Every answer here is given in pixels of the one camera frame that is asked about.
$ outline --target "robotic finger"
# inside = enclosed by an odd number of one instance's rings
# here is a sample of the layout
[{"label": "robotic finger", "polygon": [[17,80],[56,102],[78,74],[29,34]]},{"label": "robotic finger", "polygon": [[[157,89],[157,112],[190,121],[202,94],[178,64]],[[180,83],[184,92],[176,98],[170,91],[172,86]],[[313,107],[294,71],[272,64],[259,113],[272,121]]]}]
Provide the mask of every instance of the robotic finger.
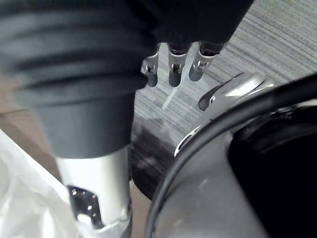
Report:
[{"label": "robotic finger", "polygon": [[187,53],[191,44],[167,44],[168,45],[168,64],[169,64],[169,84],[177,87],[180,84],[182,70],[185,66]]},{"label": "robotic finger", "polygon": [[212,44],[206,42],[199,42],[199,48],[195,53],[195,58],[189,71],[190,80],[200,80],[205,70],[208,68],[209,64],[226,45],[227,43]]},{"label": "robotic finger", "polygon": [[148,86],[150,87],[155,87],[158,83],[159,47],[160,43],[155,54],[144,59],[142,63],[142,70],[148,77]]}]

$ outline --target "white plastic sheet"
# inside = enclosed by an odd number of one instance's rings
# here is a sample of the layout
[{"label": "white plastic sheet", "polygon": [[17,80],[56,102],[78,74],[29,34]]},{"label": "white plastic sheet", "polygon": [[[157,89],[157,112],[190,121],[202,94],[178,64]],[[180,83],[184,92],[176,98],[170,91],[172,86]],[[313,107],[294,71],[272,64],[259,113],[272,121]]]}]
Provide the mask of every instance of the white plastic sheet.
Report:
[{"label": "white plastic sheet", "polygon": [[0,130],[0,237],[79,238],[65,187]]}]

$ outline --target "black cable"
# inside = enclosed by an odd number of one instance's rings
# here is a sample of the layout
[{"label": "black cable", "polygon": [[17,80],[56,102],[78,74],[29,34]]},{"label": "black cable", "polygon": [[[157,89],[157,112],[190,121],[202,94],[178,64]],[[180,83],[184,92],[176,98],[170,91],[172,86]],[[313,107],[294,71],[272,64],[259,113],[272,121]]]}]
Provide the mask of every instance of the black cable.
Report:
[{"label": "black cable", "polygon": [[292,104],[317,98],[317,74],[274,88],[229,109],[199,130],[179,151],[174,164],[160,181],[152,199],[145,238],[153,238],[156,219],[165,196],[182,167],[217,136],[249,119]]}]

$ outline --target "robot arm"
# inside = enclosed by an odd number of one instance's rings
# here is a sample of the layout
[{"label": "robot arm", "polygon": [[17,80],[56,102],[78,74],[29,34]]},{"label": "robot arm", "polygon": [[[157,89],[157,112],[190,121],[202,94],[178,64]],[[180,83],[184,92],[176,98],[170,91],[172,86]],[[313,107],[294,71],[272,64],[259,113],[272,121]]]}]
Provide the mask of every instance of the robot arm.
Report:
[{"label": "robot arm", "polygon": [[[135,91],[148,81],[143,59],[159,42],[223,45],[252,0],[203,3],[0,0],[1,71],[21,81],[15,98],[42,124],[89,236],[130,236],[127,145]],[[183,22],[184,14],[203,21]]]}]

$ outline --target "striped carpet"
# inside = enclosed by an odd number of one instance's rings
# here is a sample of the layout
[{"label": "striped carpet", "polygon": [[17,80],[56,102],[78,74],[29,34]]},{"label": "striped carpet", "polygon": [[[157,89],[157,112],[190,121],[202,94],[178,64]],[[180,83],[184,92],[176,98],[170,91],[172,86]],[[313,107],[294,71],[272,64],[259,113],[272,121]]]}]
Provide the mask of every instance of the striped carpet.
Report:
[{"label": "striped carpet", "polygon": [[240,72],[260,72],[282,84],[317,71],[317,0],[256,0],[203,78],[188,72],[198,44],[193,44],[182,82],[168,83],[167,46],[159,51],[158,85],[137,93],[132,135],[132,176],[149,198],[179,141],[201,111],[200,97]]}]

